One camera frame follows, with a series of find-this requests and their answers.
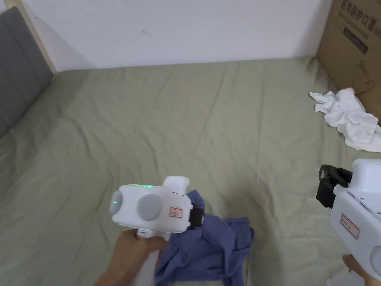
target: gray headboard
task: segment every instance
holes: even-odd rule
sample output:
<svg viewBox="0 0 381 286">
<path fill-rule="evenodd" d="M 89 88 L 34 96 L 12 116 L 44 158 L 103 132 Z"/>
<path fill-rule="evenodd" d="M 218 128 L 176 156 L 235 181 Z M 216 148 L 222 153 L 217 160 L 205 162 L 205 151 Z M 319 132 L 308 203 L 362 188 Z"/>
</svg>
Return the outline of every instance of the gray headboard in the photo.
<svg viewBox="0 0 381 286">
<path fill-rule="evenodd" d="M 40 96 L 53 74 L 20 11 L 0 14 L 0 138 Z"/>
</svg>

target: gray circular cap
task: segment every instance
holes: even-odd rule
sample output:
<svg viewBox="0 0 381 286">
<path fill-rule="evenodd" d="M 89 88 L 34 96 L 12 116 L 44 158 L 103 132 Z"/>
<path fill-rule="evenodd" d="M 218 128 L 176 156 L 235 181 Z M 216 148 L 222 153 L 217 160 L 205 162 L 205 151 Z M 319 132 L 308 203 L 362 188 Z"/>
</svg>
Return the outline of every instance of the gray circular cap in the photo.
<svg viewBox="0 0 381 286">
<path fill-rule="evenodd" d="M 162 202 L 158 196 L 147 194 L 138 201 L 136 210 L 142 220 L 154 220 L 162 210 Z"/>
<path fill-rule="evenodd" d="M 370 264 L 375 272 L 381 275 L 381 246 L 376 246 L 370 253 Z"/>
<path fill-rule="evenodd" d="M 110 214 L 114 215 L 122 206 L 122 193 L 120 191 L 114 192 L 112 195 L 111 205 L 110 205 Z"/>
</svg>

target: black clamp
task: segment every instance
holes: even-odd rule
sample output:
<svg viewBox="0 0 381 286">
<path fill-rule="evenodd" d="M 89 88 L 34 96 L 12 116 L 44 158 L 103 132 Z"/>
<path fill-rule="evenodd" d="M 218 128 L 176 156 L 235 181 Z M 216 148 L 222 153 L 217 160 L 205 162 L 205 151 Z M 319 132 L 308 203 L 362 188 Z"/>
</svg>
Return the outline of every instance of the black clamp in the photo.
<svg viewBox="0 0 381 286">
<path fill-rule="evenodd" d="M 202 222 L 204 219 L 204 209 L 199 208 L 198 206 L 193 205 L 189 214 L 189 222 L 191 223 L 188 227 L 189 230 L 194 230 L 196 227 L 202 227 Z"/>
<path fill-rule="evenodd" d="M 333 188 L 339 184 L 347 188 L 352 180 L 352 172 L 336 168 L 331 165 L 322 165 L 319 171 L 319 188 L 317 189 L 316 199 L 325 207 L 332 209 L 336 195 Z"/>
</svg>

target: hand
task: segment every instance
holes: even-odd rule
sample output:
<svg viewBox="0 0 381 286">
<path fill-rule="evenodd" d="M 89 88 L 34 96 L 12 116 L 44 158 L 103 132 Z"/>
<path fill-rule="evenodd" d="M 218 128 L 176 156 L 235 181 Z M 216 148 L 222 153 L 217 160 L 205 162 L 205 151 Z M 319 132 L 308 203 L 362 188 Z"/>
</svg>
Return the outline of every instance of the hand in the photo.
<svg viewBox="0 0 381 286">
<path fill-rule="evenodd" d="M 152 251 L 163 250 L 168 242 L 162 237 L 136 238 L 137 229 L 123 231 L 114 247 L 110 265 L 94 286 L 127 286 Z"/>
<path fill-rule="evenodd" d="M 353 255 L 345 254 L 343 255 L 344 264 L 349 268 L 349 272 L 355 271 L 358 275 L 364 278 L 365 286 L 381 286 L 381 281 L 374 279 L 364 269 L 359 265 Z"/>
</svg>

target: white wall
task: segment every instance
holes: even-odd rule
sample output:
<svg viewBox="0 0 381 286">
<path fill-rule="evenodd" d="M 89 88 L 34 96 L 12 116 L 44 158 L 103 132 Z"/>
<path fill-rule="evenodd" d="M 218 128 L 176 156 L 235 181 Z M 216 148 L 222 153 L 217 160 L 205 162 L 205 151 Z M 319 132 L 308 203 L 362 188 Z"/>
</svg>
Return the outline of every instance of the white wall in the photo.
<svg viewBox="0 0 381 286">
<path fill-rule="evenodd" d="M 25 0 L 59 71 L 314 55 L 331 0 Z"/>
<path fill-rule="evenodd" d="M 5 4 L 4 2 L 0 1 L 0 12 L 5 10 Z"/>
</svg>

